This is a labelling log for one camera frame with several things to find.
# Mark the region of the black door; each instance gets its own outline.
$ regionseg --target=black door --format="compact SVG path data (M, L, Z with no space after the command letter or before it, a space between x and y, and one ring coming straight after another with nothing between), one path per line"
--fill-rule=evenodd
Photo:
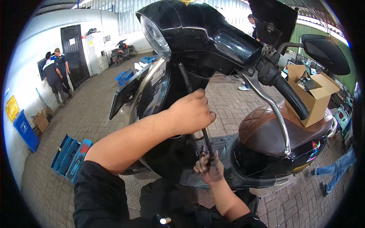
M90 78L82 46L80 25L61 28L61 42L71 72L70 79L73 88L76 89Z

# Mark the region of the quilted leather seat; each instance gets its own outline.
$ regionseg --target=quilted leather seat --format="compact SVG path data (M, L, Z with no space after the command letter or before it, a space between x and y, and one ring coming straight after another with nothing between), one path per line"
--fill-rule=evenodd
M305 128L284 101L278 104L288 129L290 148L295 148L327 132L333 124L333 116L327 108L322 120ZM269 105L259 107L248 114L239 125L239 138L251 150L273 156L283 156L285 141L279 122Z

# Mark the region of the side mirror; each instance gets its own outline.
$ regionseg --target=side mirror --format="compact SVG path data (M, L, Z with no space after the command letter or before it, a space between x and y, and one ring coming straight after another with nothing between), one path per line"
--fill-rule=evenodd
M304 51L319 64L334 74L350 73L350 66L340 48L329 37L315 34L303 34L301 41Z

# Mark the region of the headlight lens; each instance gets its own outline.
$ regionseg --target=headlight lens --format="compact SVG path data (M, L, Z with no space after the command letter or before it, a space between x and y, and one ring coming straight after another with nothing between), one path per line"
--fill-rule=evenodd
M158 29L156 24L146 16L141 15L140 20L143 34L145 35L148 43L158 55L168 62L171 58L171 50L161 31Z

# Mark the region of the hand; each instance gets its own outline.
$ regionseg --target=hand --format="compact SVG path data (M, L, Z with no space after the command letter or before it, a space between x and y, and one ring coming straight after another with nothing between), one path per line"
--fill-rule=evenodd
M219 160L218 150L215 151L214 160L210 162L209 167L207 166L208 161L208 155L201 157L194 166L194 171L200 175L202 181L209 184L209 186L212 186L219 181L225 181L223 175L224 167L222 162Z
M180 98L167 110L172 118L175 135L195 133L214 122L216 114L210 111L204 89Z

